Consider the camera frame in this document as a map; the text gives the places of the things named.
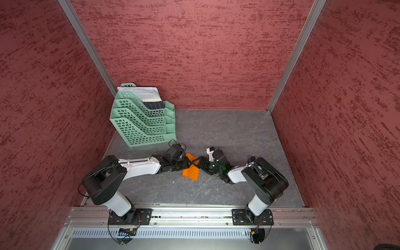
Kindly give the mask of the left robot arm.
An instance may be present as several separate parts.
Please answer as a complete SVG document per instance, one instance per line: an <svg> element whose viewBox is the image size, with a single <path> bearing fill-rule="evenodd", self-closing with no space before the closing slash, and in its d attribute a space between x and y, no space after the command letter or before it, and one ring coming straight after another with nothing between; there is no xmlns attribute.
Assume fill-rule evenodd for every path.
<svg viewBox="0 0 400 250"><path fill-rule="evenodd" d="M81 184L95 205L106 206L114 215L123 218L129 224L135 208L132 202L118 191L125 180L188 168L189 160L183 156L173 158L164 154L145 159L124 160L109 155L87 173Z"/></svg>

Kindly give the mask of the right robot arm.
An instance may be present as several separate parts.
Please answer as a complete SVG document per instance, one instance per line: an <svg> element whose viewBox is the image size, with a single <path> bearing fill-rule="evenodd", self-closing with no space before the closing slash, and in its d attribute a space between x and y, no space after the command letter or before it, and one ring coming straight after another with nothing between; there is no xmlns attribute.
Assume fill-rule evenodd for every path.
<svg viewBox="0 0 400 250"><path fill-rule="evenodd" d="M226 160L200 157L197 166L227 184L246 182L254 189L255 195L245 207L245 220L252 224L260 221L269 206L289 187L287 179L262 157L252 156L247 164L235 167Z"/></svg>

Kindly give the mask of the green file organizer rack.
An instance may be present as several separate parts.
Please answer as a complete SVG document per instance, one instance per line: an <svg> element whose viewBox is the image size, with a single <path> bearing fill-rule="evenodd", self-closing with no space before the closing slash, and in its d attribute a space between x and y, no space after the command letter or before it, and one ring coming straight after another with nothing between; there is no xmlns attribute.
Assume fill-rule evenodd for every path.
<svg viewBox="0 0 400 250"><path fill-rule="evenodd" d="M135 87L134 83L120 86ZM169 101L142 102L115 96L110 121L127 146L144 146L176 140L175 105Z"/></svg>

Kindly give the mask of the white papers in rack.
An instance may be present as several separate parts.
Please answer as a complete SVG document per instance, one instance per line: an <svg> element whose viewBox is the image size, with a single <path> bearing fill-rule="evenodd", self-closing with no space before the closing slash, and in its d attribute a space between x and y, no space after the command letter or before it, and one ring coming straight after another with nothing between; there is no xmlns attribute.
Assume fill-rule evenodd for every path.
<svg viewBox="0 0 400 250"><path fill-rule="evenodd" d="M162 99L156 87L124 87L119 86L117 88L118 94L122 98L130 98L134 97L138 98L142 102L161 102Z"/></svg>

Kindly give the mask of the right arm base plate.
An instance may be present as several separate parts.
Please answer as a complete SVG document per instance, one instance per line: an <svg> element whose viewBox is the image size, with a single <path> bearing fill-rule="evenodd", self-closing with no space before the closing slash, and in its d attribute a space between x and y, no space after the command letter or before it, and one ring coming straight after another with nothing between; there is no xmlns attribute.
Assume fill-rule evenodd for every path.
<svg viewBox="0 0 400 250"><path fill-rule="evenodd" d="M274 219L272 211L265 209L260 215L254 215L248 209L232 209L232 220L234 226L273 226Z"/></svg>

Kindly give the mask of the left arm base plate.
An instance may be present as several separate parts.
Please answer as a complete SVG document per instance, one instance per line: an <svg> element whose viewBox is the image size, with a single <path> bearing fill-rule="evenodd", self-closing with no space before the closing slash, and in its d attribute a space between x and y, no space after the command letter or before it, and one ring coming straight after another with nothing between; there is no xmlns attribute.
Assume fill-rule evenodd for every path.
<svg viewBox="0 0 400 250"><path fill-rule="evenodd" d="M133 208L123 216L118 216L114 211L110 211L108 224L112 226L118 225L134 225L148 226L152 217L153 210L150 208Z"/></svg>

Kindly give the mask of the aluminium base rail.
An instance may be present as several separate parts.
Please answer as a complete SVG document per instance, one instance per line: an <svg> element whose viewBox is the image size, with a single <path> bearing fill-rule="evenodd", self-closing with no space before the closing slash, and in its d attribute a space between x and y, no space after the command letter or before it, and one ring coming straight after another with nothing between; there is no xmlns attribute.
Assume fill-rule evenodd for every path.
<svg viewBox="0 0 400 250"><path fill-rule="evenodd" d="M152 210L145 216L147 228L229 228L233 227L232 210L237 206L137 204L137 209ZM274 228L319 228L312 208L271 207ZM64 227L106 227L109 210L105 206L73 207Z"/></svg>

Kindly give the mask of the left corner aluminium post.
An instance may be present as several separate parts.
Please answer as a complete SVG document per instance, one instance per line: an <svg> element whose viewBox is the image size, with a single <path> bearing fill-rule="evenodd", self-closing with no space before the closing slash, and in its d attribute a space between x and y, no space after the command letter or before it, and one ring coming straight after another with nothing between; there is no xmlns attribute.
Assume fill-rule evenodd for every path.
<svg viewBox="0 0 400 250"><path fill-rule="evenodd" d="M93 43L91 42L87 32L83 24L81 23L76 11L73 8L71 1L68 0L58 0L63 12L65 13L66 17L68 18L69 22L71 23L72 27L74 28L76 34L78 35L80 41L84 45L86 51L88 52L89 56L91 57L93 63L95 64L98 72L102 76L105 84L107 85L108 89L110 90L113 97L117 94L117 88L114 85L114 82L111 79L105 65L103 64L100 56L98 55Z"/></svg>

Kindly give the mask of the corner aluminium post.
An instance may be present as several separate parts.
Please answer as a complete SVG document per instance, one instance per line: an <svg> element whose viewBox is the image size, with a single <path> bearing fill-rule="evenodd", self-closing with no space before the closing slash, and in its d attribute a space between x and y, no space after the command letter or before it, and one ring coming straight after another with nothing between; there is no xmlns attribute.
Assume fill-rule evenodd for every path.
<svg viewBox="0 0 400 250"><path fill-rule="evenodd" d="M291 53L291 56L285 67L285 70L282 74L282 77L281 77L281 79L277 85L277 88L274 91L274 94L271 98L271 101L266 109L266 111L268 111L270 114L273 112L276 104L278 103L279 97L281 96L281 94L284 90L284 87L285 87L300 55L302 54L304 46L305 46L315 24L320 16L320 13L323 10L323 7L325 6L325 3L326 3L326 0L315 0L311 7L311 10L305 21L305 24L301 30L301 33L298 37L295 47Z"/></svg>
<svg viewBox="0 0 400 250"><path fill-rule="evenodd" d="M76 34L78 35L80 41L84 45L86 51L88 52L89 56L91 57L93 63L95 64L98 72L102 76L105 84L107 85L108 89L110 90L113 97L117 94L117 88L114 85L114 82L111 79L105 65L103 64L100 56L98 55L93 43L91 42L87 32L83 24L81 23L76 11L73 8L71 1L68 0L58 0L63 12L65 13L66 17L68 18L69 22L71 23L72 27L74 28Z"/></svg>

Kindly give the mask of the right corner aluminium post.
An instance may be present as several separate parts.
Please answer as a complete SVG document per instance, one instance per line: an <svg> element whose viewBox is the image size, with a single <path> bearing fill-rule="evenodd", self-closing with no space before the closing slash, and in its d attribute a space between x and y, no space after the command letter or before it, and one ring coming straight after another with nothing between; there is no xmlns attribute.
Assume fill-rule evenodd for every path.
<svg viewBox="0 0 400 250"><path fill-rule="evenodd" d="M268 111L270 114L273 112L276 104L278 103L279 97L281 96L281 94L284 90L284 87L285 87L300 55L302 54L304 46L305 46L315 24L320 16L320 13L323 10L323 7L325 6L325 3L326 3L326 0L315 0L311 7L311 10L305 21L305 24L301 30L301 33L298 37L295 47L291 53L291 56L285 67L285 70L282 74L282 77L281 77L281 79L277 85L277 88L274 91L274 94L271 98L271 101L266 109L266 111Z"/></svg>

